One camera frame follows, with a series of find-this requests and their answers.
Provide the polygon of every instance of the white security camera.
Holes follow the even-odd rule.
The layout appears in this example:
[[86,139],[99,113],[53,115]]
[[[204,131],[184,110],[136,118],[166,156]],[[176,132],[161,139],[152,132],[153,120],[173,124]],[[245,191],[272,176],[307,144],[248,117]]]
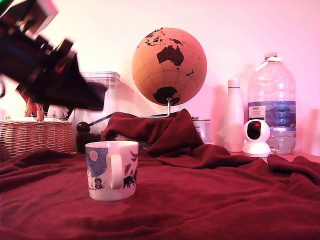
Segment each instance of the white security camera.
[[266,158],[271,150],[266,141],[270,137],[270,128],[264,120],[253,119],[243,126],[244,139],[243,152],[246,156]]

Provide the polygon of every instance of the bottle label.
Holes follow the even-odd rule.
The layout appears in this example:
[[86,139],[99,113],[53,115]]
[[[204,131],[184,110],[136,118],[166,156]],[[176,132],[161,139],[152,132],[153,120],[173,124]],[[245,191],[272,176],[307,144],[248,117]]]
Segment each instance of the bottle label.
[[265,120],[270,131],[296,131],[296,101],[256,101],[248,103],[249,120]]

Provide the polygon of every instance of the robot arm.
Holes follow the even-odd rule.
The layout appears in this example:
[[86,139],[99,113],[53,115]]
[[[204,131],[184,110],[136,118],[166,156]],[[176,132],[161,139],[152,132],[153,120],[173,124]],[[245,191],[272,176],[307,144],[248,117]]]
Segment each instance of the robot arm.
[[[12,2],[0,0],[0,14]],[[35,103],[101,111],[107,89],[82,77],[73,42],[65,39],[54,49],[41,35],[34,39],[57,13],[50,0],[26,0],[1,16],[0,74],[19,82]]]

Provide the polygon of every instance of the mug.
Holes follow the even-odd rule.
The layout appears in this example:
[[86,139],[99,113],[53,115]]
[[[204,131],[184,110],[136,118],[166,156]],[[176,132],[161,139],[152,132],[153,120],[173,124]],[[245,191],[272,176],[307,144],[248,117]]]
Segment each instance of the mug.
[[89,195],[101,201],[116,201],[135,194],[139,143],[98,141],[85,146]]

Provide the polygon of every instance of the globe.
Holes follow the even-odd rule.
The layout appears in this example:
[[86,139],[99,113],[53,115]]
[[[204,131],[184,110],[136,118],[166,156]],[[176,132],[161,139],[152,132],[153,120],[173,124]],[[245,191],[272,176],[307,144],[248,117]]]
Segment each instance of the globe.
[[177,28],[157,29],[137,46],[132,75],[138,90],[150,101],[180,105],[193,98],[206,79],[207,59],[200,43]]

